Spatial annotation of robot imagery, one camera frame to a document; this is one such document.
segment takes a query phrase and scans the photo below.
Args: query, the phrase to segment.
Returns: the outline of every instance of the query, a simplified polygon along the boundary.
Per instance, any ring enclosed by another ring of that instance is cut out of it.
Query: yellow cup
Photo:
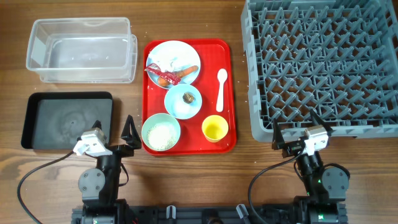
[[[228,133],[228,122],[218,115],[208,116],[201,124],[201,131],[209,142],[218,142]]]

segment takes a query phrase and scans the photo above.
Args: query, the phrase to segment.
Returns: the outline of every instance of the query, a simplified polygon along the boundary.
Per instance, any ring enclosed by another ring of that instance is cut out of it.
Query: red wrapper
[[[167,80],[169,83],[171,83],[173,85],[177,85],[181,81],[181,78],[176,76],[173,72],[162,72],[160,70],[160,67],[155,63],[148,65],[145,68],[145,71],[152,72],[152,73],[164,78],[165,80]]]

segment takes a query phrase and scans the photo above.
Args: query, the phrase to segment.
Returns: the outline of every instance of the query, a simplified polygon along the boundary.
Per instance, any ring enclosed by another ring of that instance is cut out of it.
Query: white plate
[[[189,68],[194,65],[198,66],[197,71],[192,72],[191,74],[189,74],[181,79],[184,83],[191,84],[198,77],[199,72],[200,72],[200,58],[199,58],[198,52],[193,47],[191,47],[191,45],[181,42],[181,41],[176,41],[176,40],[163,42],[163,43],[159,44],[158,46],[156,46],[149,53],[146,66],[154,63],[154,60],[150,56],[157,55],[157,54],[165,54],[165,55],[167,55],[168,58],[176,58],[175,61],[177,63],[177,67],[180,68],[181,70]],[[170,88],[173,87],[173,84],[170,84],[166,87],[160,86],[157,83],[157,79],[159,78],[159,76],[153,74],[152,72],[147,72],[147,73],[148,73],[149,78],[157,86],[164,88],[166,90],[169,90]]]

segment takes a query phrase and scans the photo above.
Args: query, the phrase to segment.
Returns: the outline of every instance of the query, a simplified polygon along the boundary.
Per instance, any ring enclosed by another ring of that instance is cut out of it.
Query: red tray
[[[149,52],[157,45],[167,40],[155,40],[144,49],[144,65]],[[181,136],[178,143],[171,149],[163,152],[153,151],[143,144],[144,149],[154,156],[194,155],[225,153],[236,144],[235,107],[233,95],[233,81],[231,73],[231,56],[229,46],[220,39],[189,39],[180,40],[191,45],[199,54],[201,68],[198,78],[192,83],[201,93],[202,107],[193,118],[178,122],[181,126]],[[225,68],[228,78],[224,84],[224,110],[216,111],[219,82],[218,70]],[[144,71],[142,82],[142,124],[153,114],[167,113],[164,106],[164,97],[167,90],[155,85]],[[205,118],[217,114],[225,118],[229,124],[227,135],[217,143],[206,140],[201,131],[201,124]]]

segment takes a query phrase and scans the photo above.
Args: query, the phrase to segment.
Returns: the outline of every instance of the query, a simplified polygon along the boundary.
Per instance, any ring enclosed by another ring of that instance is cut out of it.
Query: spoon handle
[[[223,109],[224,109],[224,82],[220,82],[216,110],[217,112],[222,112]]]

